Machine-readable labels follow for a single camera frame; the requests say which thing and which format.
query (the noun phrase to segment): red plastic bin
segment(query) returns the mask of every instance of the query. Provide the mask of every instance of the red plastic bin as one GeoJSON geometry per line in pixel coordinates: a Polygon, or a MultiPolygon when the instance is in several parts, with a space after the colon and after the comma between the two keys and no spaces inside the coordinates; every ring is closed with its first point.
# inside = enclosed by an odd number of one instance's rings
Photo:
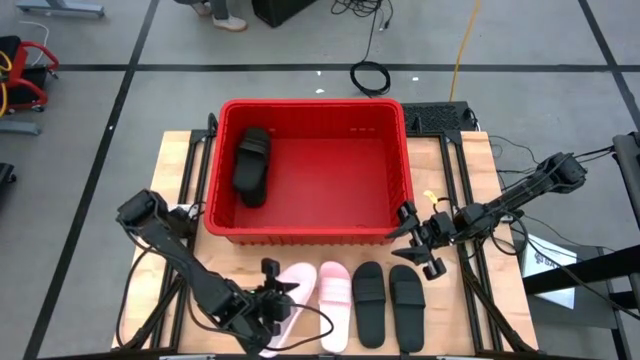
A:
{"type": "Polygon", "coordinates": [[[233,100],[220,112],[205,226],[242,245],[385,244],[413,200],[402,106],[390,99],[233,100]],[[249,127],[271,136],[267,200],[233,189],[249,127]]]}

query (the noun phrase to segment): electrical wire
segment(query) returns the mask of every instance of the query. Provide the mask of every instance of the electrical wire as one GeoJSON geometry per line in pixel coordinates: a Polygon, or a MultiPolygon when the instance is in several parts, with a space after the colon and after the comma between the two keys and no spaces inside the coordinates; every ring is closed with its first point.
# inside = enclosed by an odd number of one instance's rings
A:
{"type": "MultiPolygon", "coordinates": [[[[518,225],[520,225],[520,228],[522,229],[522,233],[524,235],[525,239],[529,238],[529,231],[527,230],[527,227],[525,226],[524,222],[522,221],[522,219],[520,219],[518,216],[516,216],[516,214],[510,212],[510,211],[505,211],[504,212],[506,215],[509,215],[513,218],[513,220],[515,222],[518,223],[518,225]]],[[[493,244],[496,246],[496,248],[498,249],[498,251],[500,251],[501,253],[505,254],[505,255],[509,255],[509,256],[518,256],[520,254],[522,254],[524,252],[524,250],[527,248],[527,242],[524,242],[524,245],[520,248],[517,249],[515,245],[513,245],[513,252],[509,252],[505,249],[503,249],[501,246],[498,245],[498,241],[497,238],[494,236],[494,231],[495,228],[498,226],[498,224],[496,223],[493,227],[493,229],[491,229],[490,232],[490,237],[491,237],[491,241],[493,241],[493,244]]]]}
{"type": "Polygon", "coordinates": [[[625,314],[633,317],[636,320],[640,320],[640,316],[632,313],[631,311],[625,309],[624,307],[620,306],[619,304],[611,301],[610,299],[606,298],[605,296],[601,295],[600,293],[598,293],[596,290],[594,290],[592,287],[590,287],[589,285],[587,285],[584,281],[580,280],[580,278],[578,278],[574,273],[572,273],[569,269],[567,269],[564,265],[559,264],[558,262],[556,262],[555,260],[549,258],[546,254],[544,254],[543,252],[541,252],[536,246],[534,246],[534,242],[529,238],[529,233],[526,229],[526,227],[524,226],[524,222],[521,221],[521,219],[519,219],[518,217],[514,217],[514,219],[517,219],[516,221],[519,221],[519,225],[522,226],[522,232],[521,234],[524,235],[524,245],[521,248],[521,251],[518,251],[518,253],[509,253],[507,251],[504,251],[504,249],[501,249],[500,247],[497,246],[497,243],[494,241],[494,244],[496,245],[496,247],[498,248],[499,251],[501,251],[502,253],[506,254],[506,255],[510,255],[510,256],[516,256],[519,255],[522,251],[524,251],[524,249],[527,246],[531,246],[531,248],[537,252],[538,254],[540,254],[541,256],[543,256],[545,259],[549,260],[551,263],[553,263],[555,266],[557,266],[559,269],[562,269],[562,271],[564,273],[567,274],[567,276],[569,276],[571,279],[573,279],[573,281],[575,281],[576,283],[578,283],[580,286],[584,287],[585,289],[587,289],[588,291],[594,293],[596,296],[598,296],[599,298],[603,299],[604,301],[606,301],[611,307],[615,308],[616,310],[622,311],[625,314]]]}
{"type": "Polygon", "coordinates": [[[7,108],[9,107],[9,92],[7,91],[7,85],[2,81],[2,72],[6,72],[9,76],[11,70],[13,70],[13,64],[11,63],[11,59],[4,52],[0,51],[0,58],[4,61],[6,65],[0,65],[0,91],[2,92],[2,106],[0,107],[0,117],[3,117],[7,112],[7,108]]]}
{"type": "Polygon", "coordinates": [[[353,64],[353,66],[351,66],[351,69],[349,70],[349,76],[353,85],[355,85],[355,87],[357,87],[360,92],[362,92],[369,98],[384,95],[391,89],[391,74],[389,73],[389,70],[387,70],[387,68],[377,62],[367,61],[369,52],[371,51],[371,40],[373,39],[373,29],[376,25],[378,10],[382,12],[382,20],[380,21],[381,31],[389,27],[389,23],[391,22],[391,18],[393,17],[393,5],[391,4],[391,0],[387,1],[389,2],[391,14],[386,21],[384,21],[384,10],[382,10],[381,8],[383,0],[335,0],[333,6],[331,6],[331,13],[334,15],[344,14],[349,10],[351,10],[358,17],[367,17],[373,14],[371,29],[369,31],[369,41],[367,43],[367,51],[365,52],[362,60],[353,64]],[[380,72],[385,79],[384,85],[378,89],[370,89],[362,85],[356,78],[356,71],[362,67],[373,68],[374,70],[380,72]]]}
{"type": "MultiPolygon", "coordinates": [[[[579,242],[567,239],[566,237],[562,236],[556,229],[551,227],[551,225],[547,224],[546,222],[544,222],[544,221],[542,221],[540,219],[536,219],[536,218],[534,218],[534,217],[532,217],[530,215],[527,215],[527,214],[525,214],[524,217],[529,219],[529,220],[533,220],[533,221],[537,222],[538,224],[541,224],[541,225],[545,226],[547,229],[551,230],[554,234],[556,234],[556,236],[558,236],[560,239],[562,239],[562,240],[564,240],[564,241],[566,241],[566,242],[568,242],[570,244],[573,244],[573,245],[576,245],[576,246],[587,246],[585,244],[581,244],[579,242]]],[[[607,249],[607,250],[609,250],[611,252],[615,252],[615,250],[613,250],[610,247],[606,247],[606,246],[602,246],[602,245],[597,245],[597,246],[601,247],[603,249],[607,249]]]]}
{"type": "Polygon", "coordinates": [[[494,138],[494,139],[500,139],[500,140],[502,140],[502,141],[506,141],[506,142],[508,142],[509,144],[511,144],[511,145],[513,145],[513,146],[515,146],[515,147],[518,147],[518,148],[521,148],[521,149],[526,150],[526,151],[529,153],[529,155],[531,155],[531,160],[532,160],[534,163],[536,163],[536,165],[540,164],[540,162],[539,162],[538,160],[536,160],[536,156],[534,155],[533,150],[531,150],[531,148],[529,148],[528,146],[521,145],[521,144],[517,144],[517,143],[515,143],[515,142],[513,142],[513,141],[511,141],[511,140],[509,140],[509,139],[507,139],[506,137],[504,137],[504,136],[500,136],[500,135],[490,135],[490,136],[489,136],[489,139],[492,139],[492,138],[494,138]]]}
{"type": "Polygon", "coordinates": [[[547,255],[545,255],[544,253],[542,253],[540,250],[538,250],[538,248],[536,248],[533,243],[531,243],[530,241],[528,241],[528,245],[531,246],[531,248],[533,250],[535,250],[535,252],[537,252],[538,254],[540,254],[541,256],[543,256],[545,259],[549,260],[552,264],[556,265],[559,269],[561,269],[565,274],[567,274],[567,276],[569,276],[571,279],[573,279],[573,281],[575,281],[576,283],[578,283],[580,286],[584,287],[585,289],[587,289],[588,291],[592,292],[594,295],[596,295],[597,297],[601,298],[602,300],[604,300],[606,303],[608,303],[611,307],[613,307],[614,309],[618,310],[618,311],[622,311],[623,313],[631,316],[632,318],[636,319],[636,320],[640,320],[640,316],[632,313],[631,311],[625,309],[624,307],[620,306],[618,303],[611,301],[610,299],[608,299],[607,297],[605,297],[604,295],[600,294],[598,291],[596,291],[594,288],[592,288],[591,286],[587,285],[584,281],[580,280],[580,278],[578,278],[573,272],[571,272],[571,270],[567,269],[564,265],[559,264],[557,261],[549,258],[547,255]]]}
{"type": "Polygon", "coordinates": [[[473,12],[471,13],[471,18],[469,19],[467,30],[464,32],[464,37],[462,38],[462,43],[460,44],[460,50],[458,50],[458,57],[456,58],[456,66],[453,68],[453,79],[451,80],[451,90],[449,91],[449,102],[453,101],[453,95],[456,91],[456,82],[458,81],[458,68],[460,67],[460,59],[462,59],[462,53],[464,52],[464,48],[467,46],[469,35],[471,34],[471,30],[473,29],[473,24],[476,21],[476,15],[480,10],[480,3],[481,3],[480,0],[476,0],[475,5],[473,6],[473,12]]]}
{"type": "MultiPolygon", "coordinates": [[[[43,28],[44,31],[45,31],[45,35],[44,35],[44,41],[42,42],[42,46],[47,47],[47,41],[49,40],[49,28],[48,27],[46,27],[46,26],[44,26],[44,25],[42,25],[40,23],[34,22],[34,21],[20,21],[19,23],[20,24],[26,24],[26,25],[35,25],[35,26],[38,26],[40,28],[43,28]]],[[[38,55],[38,58],[36,58],[36,60],[31,63],[31,66],[37,65],[40,62],[40,59],[42,59],[43,55],[44,55],[44,51],[40,50],[40,55],[38,55]]]]}
{"type": "Polygon", "coordinates": [[[609,152],[606,152],[606,153],[604,153],[604,154],[601,154],[601,155],[598,155],[598,156],[594,156],[594,157],[588,158],[588,159],[586,159],[586,160],[578,161],[578,162],[579,162],[580,164],[584,164],[584,163],[589,162],[589,161],[593,161],[593,160],[596,160],[596,159],[600,159],[601,157],[607,156],[607,155],[611,154],[612,152],[613,152],[613,151],[609,151],[609,152]]]}
{"type": "MultiPolygon", "coordinates": [[[[518,229],[511,228],[511,231],[516,232],[516,233],[518,233],[520,235],[524,235],[524,233],[522,231],[518,230],[518,229]]],[[[546,247],[546,246],[540,244],[539,242],[533,240],[531,237],[529,237],[529,241],[533,242],[534,244],[538,245],[539,247],[541,247],[541,248],[543,248],[543,249],[545,249],[547,251],[550,251],[552,253],[568,256],[568,257],[574,258],[574,259],[576,259],[578,261],[584,261],[584,260],[582,260],[581,258],[579,258],[577,256],[569,255],[569,254],[563,253],[562,251],[558,251],[558,250],[552,249],[550,247],[546,247]]]]}
{"type": "MultiPolygon", "coordinates": [[[[295,343],[293,345],[285,346],[285,347],[282,347],[282,348],[272,348],[270,346],[267,346],[268,344],[260,344],[260,346],[263,347],[263,349],[266,349],[266,350],[269,350],[269,351],[291,350],[291,349],[296,348],[296,347],[298,347],[300,345],[303,345],[303,344],[306,344],[306,343],[309,343],[309,342],[312,342],[312,341],[316,341],[316,340],[322,339],[323,337],[331,334],[333,332],[333,330],[335,329],[333,321],[331,321],[331,319],[327,316],[327,314],[323,313],[322,311],[320,311],[320,310],[318,310],[316,308],[313,308],[313,307],[310,307],[310,306],[307,306],[307,305],[302,305],[302,304],[284,303],[284,302],[281,303],[281,305],[288,305],[290,307],[297,307],[297,308],[301,308],[301,309],[304,309],[304,310],[308,310],[308,311],[314,312],[314,313],[322,316],[325,320],[327,320],[329,322],[329,325],[331,325],[331,327],[329,328],[329,330],[327,330],[326,332],[324,332],[324,333],[322,333],[320,335],[312,336],[310,338],[298,341],[297,343],[295,343]]],[[[193,306],[191,305],[191,300],[189,300],[187,302],[187,308],[188,308],[189,317],[191,318],[191,320],[196,324],[196,326],[198,326],[202,330],[210,331],[210,332],[214,332],[214,333],[219,333],[219,334],[223,334],[223,335],[231,335],[231,336],[234,336],[234,337],[236,337],[238,339],[242,339],[242,340],[246,340],[246,341],[254,341],[254,339],[252,339],[252,338],[250,338],[250,337],[248,337],[248,336],[246,336],[244,334],[240,334],[240,333],[237,333],[237,332],[234,332],[234,331],[222,330],[222,329],[218,329],[218,328],[215,328],[215,327],[212,327],[212,326],[207,326],[207,325],[203,324],[200,320],[198,320],[198,318],[193,313],[193,306]]]]}
{"type": "Polygon", "coordinates": [[[576,155],[574,157],[577,159],[577,158],[580,158],[580,157],[583,157],[583,156],[598,154],[598,153],[601,153],[601,152],[610,153],[610,152],[613,152],[613,150],[614,150],[613,146],[607,146],[605,148],[598,149],[598,150],[593,150],[593,151],[588,151],[588,152],[576,155]]]}

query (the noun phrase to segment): black box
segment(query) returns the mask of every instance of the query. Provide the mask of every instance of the black box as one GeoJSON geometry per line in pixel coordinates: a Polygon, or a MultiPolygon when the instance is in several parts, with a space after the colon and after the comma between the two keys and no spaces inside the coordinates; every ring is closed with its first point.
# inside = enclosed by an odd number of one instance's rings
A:
{"type": "Polygon", "coordinates": [[[285,20],[311,5],[316,0],[251,0],[253,12],[271,27],[280,26],[285,20]]]}

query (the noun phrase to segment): black cable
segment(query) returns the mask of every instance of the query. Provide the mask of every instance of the black cable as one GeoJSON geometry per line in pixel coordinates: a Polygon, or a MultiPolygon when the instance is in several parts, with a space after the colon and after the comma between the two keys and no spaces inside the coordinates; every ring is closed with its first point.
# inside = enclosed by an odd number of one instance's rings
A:
{"type": "MultiPolygon", "coordinates": [[[[517,232],[517,233],[518,233],[518,234],[520,234],[520,235],[524,235],[524,233],[523,233],[522,231],[518,230],[518,229],[511,228],[511,231],[513,231],[513,232],[517,232]]],[[[573,255],[565,254],[565,253],[563,253],[562,251],[558,251],[558,250],[552,249],[552,248],[550,248],[550,247],[546,247],[546,246],[544,246],[544,245],[540,244],[539,242],[537,242],[537,241],[533,240],[531,237],[529,237],[529,241],[531,241],[532,243],[534,243],[534,244],[538,245],[539,247],[541,247],[541,248],[543,248],[543,249],[545,249],[545,250],[547,250],[547,251],[550,251],[550,252],[552,252],[552,253],[554,253],[554,254],[559,254],[559,255],[568,256],[568,257],[570,257],[570,258],[574,258],[574,259],[576,259],[576,260],[577,260],[577,261],[579,261],[579,262],[580,262],[580,261],[584,261],[584,260],[582,260],[581,258],[579,258],[579,257],[577,257],[577,256],[573,256],[573,255]]]]}
{"type": "MultiPolygon", "coordinates": [[[[541,252],[538,248],[536,248],[533,245],[533,242],[531,241],[531,239],[529,238],[529,233],[526,230],[526,227],[524,227],[524,223],[523,222],[519,222],[520,226],[523,226],[523,235],[525,236],[525,240],[524,240],[524,245],[522,247],[522,251],[524,251],[524,249],[527,246],[531,246],[531,248],[537,252],[538,254],[540,254],[541,256],[543,256],[545,259],[549,260],[551,263],[553,263],[554,265],[556,265],[559,269],[561,269],[564,273],[567,274],[567,276],[569,276],[571,279],[573,279],[573,281],[575,281],[576,283],[578,283],[580,286],[584,287],[585,289],[589,290],[590,292],[592,292],[593,294],[595,294],[596,296],[598,296],[599,298],[603,299],[604,301],[606,301],[611,307],[615,308],[616,310],[622,311],[625,314],[633,317],[636,320],[640,320],[640,316],[632,313],[631,311],[625,309],[624,307],[620,306],[619,304],[611,301],[610,299],[606,298],[605,296],[601,295],[599,292],[597,292],[596,290],[594,290],[592,287],[590,287],[589,285],[587,285],[584,281],[580,280],[580,278],[578,278],[574,273],[572,273],[569,269],[567,269],[564,265],[559,264],[558,262],[556,262],[555,260],[549,258],[546,254],[544,254],[543,252],[541,252]]],[[[504,249],[501,249],[500,247],[498,247],[498,250],[500,250],[502,253],[510,255],[510,256],[515,256],[515,255],[519,255],[519,253],[521,253],[522,251],[519,251],[518,254],[516,253],[509,253],[504,251],[504,249]]]]}
{"type": "Polygon", "coordinates": [[[567,269],[564,265],[559,264],[558,262],[556,262],[555,260],[549,258],[547,255],[543,254],[540,250],[538,250],[538,248],[536,248],[533,243],[531,243],[530,241],[527,241],[527,243],[529,244],[529,246],[531,246],[531,248],[533,250],[535,250],[538,254],[540,254],[541,256],[543,256],[545,259],[549,260],[552,264],[556,265],[559,269],[561,269],[562,271],[564,271],[565,274],[567,274],[567,276],[569,276],[571,279],[573,279],[573,281],[575,281],[576,283],[578,283],[580,286],[584,287],[585,289],[589,290],[590,292],[592,292],[594,295],[596,295],[597,297],[601,298],[602,300],[604,300],[605,302],[607,302],[611,307],[613,307],[614,309],[618,310],[618,311],[622,311],[623,313],[631,316],[632,318],[636,319],[636,320],[640,320],[640,316],[632,313],[631,311],[625,309],[624,307],[620,306],[619,304],[617,304],[614,301],[611,301],[610,299],[608,299],[607,297],[605,297],[604,295],[600,294],[598,291],[596,291],[594,288],[592,288],[591,286],[587,285],[584,281],[580,280],[580,278],[578,278],[574,273],[571,272],[571,270],[567,269]]]}
{"type": "Polygon", "coordinates": [[[584,164],[584,163],[589,162],[589,161],[592,161],[592,160],[600,159],[601,157],[607,156],[607,155],[611,154],[612,152],[613,152],[613,151],[609,151],[609,152],[606,152],[606,153],[604,153],[604,154],[601,154],[601,155],[598,155],[598,156],[594,156],[594,157],[588,158],[588,159],[586,159],[586,160],[578,161],[578,162],[579,162],[580,164],[584,164]]]}
{"type": "Polygon", "coordinates": [[[271,347],[265,346],[265,349],[271,350],[271,351],[291,350],[291,349],[293,349],[295,347],[298,347],[300,345],[303,345],[303,344],[306,344],[306,343],[309,343],[309,342],[312,342],[312,341],[316,341],[316,340],[322,339],[323,337],[331,334],[333,332],[333,330],[335,329],[335,326],[333,325],[333,321],[331,321],[331,319],[327,316],[327,314],[323,313],[322,311],[320,311],[320,310],[318,310],[316,308],[312,308],[311,306],[302,305],[302,304],[295,304],[294,303],[294,304],[288,304],[288,305],[291,306],[291,307],[299,307],[299,308],[304,309],[304,310],[309,310],[309,311],[311,311],[313,313],[316,313],[316,314],[322,316],[325,320],[327,320],[329,322],[329,325],[331,325],[331,328],[329,330],[327,330],[327,332],[325,332],[325,333],[322,333],[322,334],[316,335],[316,336],[312,336],[312,337],[310,337],[308,339],[304,339],[304,340],[298,341],[297,343],[295,343],[293,345],[285,346],[283,348],[271,348],[271,347]]]}
{"type": "MultiPolygon", "coordinates": [[[[320,311],[320,310],[318,310],[316,308],[313,308],[313,307],[310,307],[310,306],[307,306],[307,305],[302,305],[302,304],[295,304],[295,303],[294,304],[281,303],[281,304],[288,305],[288,306],[291,306],[291,307],[297,307],[297,308],[301,308],[301,309],[304,309],[304,310],[309,310],[311,312],[314,312],[314,313],[322,316],[325,320],[327,320],[329,322],[329,325],[331,325],[331,328],[329,330],[327,330],[326,332],[320,334],[320,335],[312,336],[310,338],[298,341],[297,343],[295,343],[293,345],[285,346],[285,347],[282,347],[282,348],[272,348],[270,346],[267,346],[268,344],[260,344],[260,346],[262,346],[266,350],[270,350],[270,351],[287,351],[287,350],[291,350],[293,348],[296,348],[296,347],[298,347],[300,345],[309,343],[311,341],[319,340],[319,339],[331,334],[333,332],[333,330],[335,329],[333,321],[331,321],[331,319],[325,313],[323,313],[322,311],[320,311]]],[[[247,340],[247,341],[253,341],[253,339],[251,339],[250,337],[248,337],[246,335],[243,335],[243,334],[240,334],[240,333],[236,333],[234,331],[221,330],[221,329],[214,328],[214,327],[211,327],[211,326],[207,326],[207,325],[201,323],[200,320],[198,320],[198,318],[196,318],[195,314],[193,313],[193,307],[191,305],[191,300],[187,301],[187,308],[188,308],[189,316],[191,317],[191,320],[199,328],[201,328],[203,330],[206,330],[206,331],[211,331],[211,332],[220,333],[220,334],[224,334],[224,335],[231,335],[231,336],[234,336],[236,338],[240,338],[240,339],[247,340]]]]}
{"type": "Polygon", "coordinates": [[[577,159],[577,158],[579,158],[579,157],[583,157],[583,156],[587,156],[587,155],[593,155],[593,154],[598,154],[598,153],[601,153],[601,152],[607,152],[607,153],[610,153],[610,152],[613,152],[613,150],[614,150],[614,149],[613,149],[613,146],[607,146],[607,147],[602,148],[602,149],[593,150],[593,151],[588,151],[588,152],[586,152],[586,153],[582,153],[582,154],[580,154],[580,155],[576,155],[576,156],[575,156],[575,158],[577,159]]]}
{"type": "MultiPolygon", "coordinates": [[[[389,22],[393,17],[393,5],[391,4],[391,0],[388,1],[391,8],[391,15],[389,16],[389,19],[384,23],[385,29],[389,27],[389,22]]],[[[373,29],[375,28],[378,10],[380,10],[381,5],[382,0],[335,0],[333,6],[331,6],[331,13],[334,15],[343,14],[348,10],[351,10],[358,17],[367,17],[373,14],[373,20],[371,21],[371,30],[369,31],[369,41],[367,43],[367,51],[362,60],[353,64],[353,66],[351,66],[351,69],[349,70],[349,77],[351,78],[351,82],[353,83],[353,85],[355,85],[355,87],[357,87],[360,92],[370,98],[374,96],[384,95],[391,89],[391,74],[389,74],[389,70],[387,70],[387,68],[385,68],[383,65],[378,64],[377,62],[367,61],[367,58],[369,57],[369,51],[371,50],[373,29]],[[356,71],[361,67],[370,67],[380,72],[385,79],[384,85],[379,89],[370,89],[362,85],[356,78],[356,71]]]]}
{"type": "MultiPolygon", "coordinates": [[[[532,217],[530,215],[527,215],[527,214],[525,214],[524,217],[526,217],[529,220],[533,220],[533,221],[537,222],[538,224],[541,224],[541,225],[545,226],[547,229],[553,231],[553,233],[556,234],[560,239],[562,239],[562,240],[564,240],[564,241],[566,241],[568,243],[571,243],[571,244],[576,245],[576,246],[588,246],[588,245],[581,244],[579,242],[575,242],[573,240],[567,239],[566,237],[562,236],[556,229],[551,227],[551,225],[547,224],[546,222],[544,222],[544,221],[542,221],[540,219],[536,219],[536,218],[534,218],[534,217],[532,217]]],[[[596,246],[601,247],[603,249],[607,249],[607,250],[609,250],[611,252],[615,252],[615,250],[613,250],[610,247],[601,246],[601,245],[596,245],[596,246]]]]}
{"type": "MultiPolygon", "coordinates": [[[[516,216],[516,214],[514,214],[514,213],[512,213],[510,211],[504,211],[504,213],[506,215],[511,216],[511,218],[513,218],[513,220],[515,222],[517,222],[518,225],[520,225],[520,228],[522,229],[524,238],[528,239],[529,238],[529,231],[527,230],[527,227],[524,225],[524,222],[522,221],[522,219],[520,219],[518,216],[516,216]]],[[[497,226],[498,226],[498,223],[496,223],[495,226],[491,229],[490,237],[491,237],[491,241],[493,241],[493,244],[496,246],[498,251],[500,251],[501,253],[503,253],[505,255],[509,255],[509,256],[518,256],[518,255],[522,254],[524,252],[524,250],[527,248],[527,242],[526,241],[524,242],[522,247],[520,247],[520,249],[516,248],[515,245],[512,245],[513,252],[509,252],[509,251],[505,250],[504,248],[502,248],[500,245],[498,245],[498,241],[497,241],[496,237],[493,234],[497,226]]]]}
{"type": "Polygon", "coordinates": [[[496,138],[496,139],[504,140],[504,141],[508,142],[509,144],[511,144],[511,145],[513,145],[513,146],[515,146],[515,147],[519,147],[519,148],[521,148],[521,149],[525,149],[525,150],[527,150],[527,151],[529,152],[529,154],[531,155],[531,160],[533,160],[533,162],[534,162],[534,163],[536,163],[536,164],[540,164],[540,162],[538,162],[538,161],[536,160],[536,156],[533,154],[533,151],[532,151],[529,147],[524,146],[524,145],[520,145],[520,144],[516,144],[516,143],[514,143],[513,141],[511,141],[511,140],[509,140],[509,139],[507,139],[507,138],[505,138],[505,137],[503,137],[503,136],[499,136],[499,135],[491,135],[491,136],[489,136],[489,139],[491,139],[491,138],[496,138]]]}

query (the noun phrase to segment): wooden platform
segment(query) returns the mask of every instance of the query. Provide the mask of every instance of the wooden platform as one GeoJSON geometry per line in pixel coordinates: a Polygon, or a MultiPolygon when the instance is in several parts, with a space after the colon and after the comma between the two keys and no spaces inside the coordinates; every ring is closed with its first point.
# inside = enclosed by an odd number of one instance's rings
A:
{"type": "MultiPolygon", "coordinates": [[[[159,192],[168,203],[175,203],[184,162],[188,149],[189,132],[170,131],[164,134],[162,146],[158,155],[151,189],[159,192]]],[[[463,133],[463,146],[469,169],[469,177],[473,189],[473,196],[477,202],[486,202],[500,195],[500,187],[495,172],[495,164],[486,133],[463,133]]],[[[436,196],[447,196],[444,180],[442,158],[438,141],[435,139],[408,139],[409,162],[419,216],[427,219],[433,212],[431,202],[423,196],[423,192],[431,190],[436,196]]],[[[458,165],[455,163],[455,150],[449,149],[453,161],[454,174],[457,179],[457,193],[462,201],[462,188],[459,182],[458,165]]],[[[195,182],[199,169],[200,153],[196,156],[192,177],[190,196],[195,191],[195,182]]],[[[447,204],[441,204],[445,211],[447,204]]],[[[195,254],[204,265],[222,276],[229,277],[240,286],[254,288],[262,283],[260,260],[270,257],[280,261],[282,269],[295,262],[305,261],[319,266],[322,262],[333,260],[344,264],[352,273],[365,261],[378,261],[385,272],[385,283],[388,284],[388,272],[396,264],[410,265],[398,257],[391,255],[391,250],[406,247],[406,239],[398,239],[391,246],[235,246],[225,238],[216,237],[207,232],[202,224],[198,230],[195,254]]],[[[508,227],[501,225],[496,231],[501,239],[511,240],[508,227]]],[[[501,309],[509,323],[518,331],[529,345],[537,347],[536,337],[531,323],[531,316],[527,305],[527,298],[522,286],[518,261],[499,252],[491,242],[486,242],[485,253],[489,268],[493,296],[496,305],[501,309]]],[[[469,320],[459,273],[459,264],[454,247],[442,248],[435,251],[435,255],[442,257],[447,266],[447,274],[441,278],[427,282],[421,273],[425,310],[425,346],[419,354],[424,355],[470,355],[473,354],[473,343],[469,328],[469,320]]],[[[145,258],[133,276],[127,307],[121,324],[124,341],[133,336],[144,322],[158,299],[160,282],[165,262],[155,256],[145,258]]],[[[358,341],[355,326],[355,314],[351,317],[351,338],[347,350],[343,354],[351,355],[398,355],[398,345],[395,340],[393,312],[389,295],[387,294],[386,308],[386,341],[381,348],[370,350],[364,348],[358,341]]],[[[483,324],[484,347],[490,349],[486,314],[482,305],[477,302],[478,311],[483,324]]],[[[317,294],[314,292],[309,305],[317,305],[317,294]]],[[[165,331],[162,344],[168,344],[170,325],[173,311],[166,315],[165,331]]],[[[317,335],[320,329],[319,317],[313,313],[303,312],[289,338],[289,344],[317,335]]],[[[182,328],[182,339],[179,351],[181,353],[242,353],[236,340],[229,336],[206,332],[196,327],[185,313],[182,328]]],[[[317,354],[323,350],[319,341],[302,345],[287,353],[317,354]]]]}

